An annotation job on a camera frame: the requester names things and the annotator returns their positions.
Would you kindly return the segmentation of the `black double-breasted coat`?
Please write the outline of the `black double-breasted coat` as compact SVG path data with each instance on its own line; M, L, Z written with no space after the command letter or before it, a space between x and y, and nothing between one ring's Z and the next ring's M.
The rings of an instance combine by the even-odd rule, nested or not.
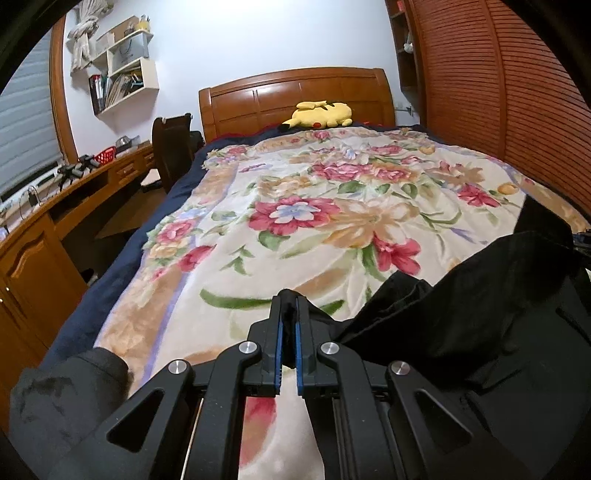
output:
M456 396L534 478L589 477L590 280L538 201L437 283L399 271L352 319L310 315L363 360L407 362Z

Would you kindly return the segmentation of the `red-brown louvered wardrobe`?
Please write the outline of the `red-brown louvered wardrobe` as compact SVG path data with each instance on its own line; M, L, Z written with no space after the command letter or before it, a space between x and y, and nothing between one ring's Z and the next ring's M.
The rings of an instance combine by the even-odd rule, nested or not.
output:
M402 94L448 144L490 154L590 212L590 108L501 1L389 1Z

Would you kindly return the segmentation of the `yellow Pikachu plush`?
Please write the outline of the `yellow Pikachu plush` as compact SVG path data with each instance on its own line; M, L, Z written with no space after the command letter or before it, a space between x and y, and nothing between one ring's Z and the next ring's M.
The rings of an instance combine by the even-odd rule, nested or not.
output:
M353 111L346 103L329 101L304 101L297 103L297 109L290 119L280 124L280 131L294 127L324 129L353 124Z

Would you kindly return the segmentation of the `dark wooden chair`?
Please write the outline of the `dark wooden chair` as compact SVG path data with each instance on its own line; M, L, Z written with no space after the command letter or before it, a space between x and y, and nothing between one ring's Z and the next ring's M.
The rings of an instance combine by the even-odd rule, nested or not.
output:
M148 192L162 188L168 193L174 184L191 168L195 154L204 147L204 137L198 130L191 130L192 115L157 117L152 124L151 144L158 180L146 176L140 188Z

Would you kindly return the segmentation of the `grey window blind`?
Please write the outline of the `grey window blind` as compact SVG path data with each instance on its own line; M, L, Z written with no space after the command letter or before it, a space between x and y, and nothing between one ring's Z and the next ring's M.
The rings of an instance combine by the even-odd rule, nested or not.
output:
M1 93L1 198L62 159L50 99L51 34L46 33Z

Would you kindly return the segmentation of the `white wall shelf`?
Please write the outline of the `white wall shelf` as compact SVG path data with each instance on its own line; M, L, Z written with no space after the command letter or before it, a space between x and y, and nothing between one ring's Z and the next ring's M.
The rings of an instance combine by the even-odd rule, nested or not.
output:
M149 54L152 38L145 15L131 16L100 36L94 34L95 56L85 69L96 71L88 78L95 116L112 114L143 94L157 94L156 66Z

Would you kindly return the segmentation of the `folded black padded jacket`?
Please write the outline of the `folded black padded jacket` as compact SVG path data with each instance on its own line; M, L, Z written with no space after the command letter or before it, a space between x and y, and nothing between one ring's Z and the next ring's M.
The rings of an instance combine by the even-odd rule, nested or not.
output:
M128 366L93 348L53 367L25 369L10 395L8 439L39 479L126 399Z

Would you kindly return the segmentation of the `wooden headboard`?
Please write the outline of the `wooden headboard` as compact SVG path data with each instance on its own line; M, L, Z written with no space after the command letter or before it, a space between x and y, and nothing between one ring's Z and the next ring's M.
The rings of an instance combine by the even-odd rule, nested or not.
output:
M396 115L384 70L314 67L245 77L198 92L204 139L250 136L290 118L297 103L328 100L353 110L353 121L394 127Z

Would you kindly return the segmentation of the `wooden desk with cabinets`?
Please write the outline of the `wooden desk with cabinets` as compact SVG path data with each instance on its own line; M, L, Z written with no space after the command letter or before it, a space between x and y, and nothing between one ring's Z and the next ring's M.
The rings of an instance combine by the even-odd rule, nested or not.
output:
M63 240L154 166L146 141L63 188L1 242L1 429L21 371L40 364L87 290Z

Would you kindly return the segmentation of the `tied beige curtain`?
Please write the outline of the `tied beige curtain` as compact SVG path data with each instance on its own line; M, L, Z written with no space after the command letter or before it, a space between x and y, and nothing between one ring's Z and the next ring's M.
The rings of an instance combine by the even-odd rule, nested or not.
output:
M83 0L76 7L77 23L68 32L72 48L70 74L85 69L95 56L91 41L99 27L99 20L113 8L114 2L108 0Z

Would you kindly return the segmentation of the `red basket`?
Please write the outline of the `red basket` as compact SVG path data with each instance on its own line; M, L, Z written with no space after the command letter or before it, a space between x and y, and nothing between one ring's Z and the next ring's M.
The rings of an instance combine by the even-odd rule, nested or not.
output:
M116 156L116 148L114 146L110 146L99 152L94 156L94 160L99 165L107 165L108 163L112 162Z

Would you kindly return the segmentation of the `floral blanket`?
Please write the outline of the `floral blanket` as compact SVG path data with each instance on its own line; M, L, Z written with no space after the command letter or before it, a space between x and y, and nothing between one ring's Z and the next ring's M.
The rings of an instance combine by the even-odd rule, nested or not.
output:
M214 143L97 339L107 479L586 479L587 225L413 129Z

